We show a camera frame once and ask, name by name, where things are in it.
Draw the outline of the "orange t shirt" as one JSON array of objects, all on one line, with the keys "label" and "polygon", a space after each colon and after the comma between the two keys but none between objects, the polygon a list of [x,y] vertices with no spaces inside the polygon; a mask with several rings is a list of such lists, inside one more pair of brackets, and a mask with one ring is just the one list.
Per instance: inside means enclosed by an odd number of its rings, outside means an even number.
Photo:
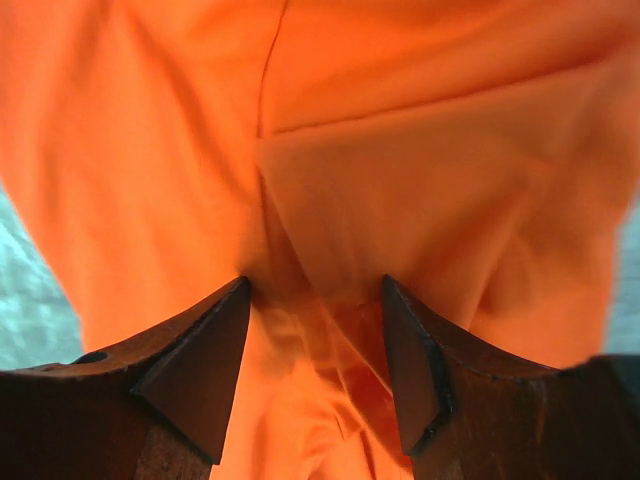
[{"label": "orange t shirt", "polygon": [[5,1],[1,180],[89,349],[239,275],[216,479],[405,479],[391,275],[597,353],[639,179],[635,1]]}]

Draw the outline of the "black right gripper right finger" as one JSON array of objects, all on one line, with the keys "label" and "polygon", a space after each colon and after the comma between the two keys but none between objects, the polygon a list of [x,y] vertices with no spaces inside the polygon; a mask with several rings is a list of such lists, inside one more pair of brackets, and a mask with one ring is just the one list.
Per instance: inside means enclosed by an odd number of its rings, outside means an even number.
[{"label": "black right gripper right finger", "polygon": [[639,359],[554,369],[439,316],[391,277],[384,343],[402,451],[417,479],[635,479]]}]

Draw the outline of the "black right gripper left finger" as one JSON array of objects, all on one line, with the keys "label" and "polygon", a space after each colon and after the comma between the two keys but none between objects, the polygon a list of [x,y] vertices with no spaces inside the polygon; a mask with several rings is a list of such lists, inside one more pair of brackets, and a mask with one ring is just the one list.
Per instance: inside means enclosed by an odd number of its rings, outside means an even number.
[{"label": "black right gripper left finger", "polygon": [[205,479],[222,459],[251,307],[237,278],[68,364],[1,375],[5,479]]}]

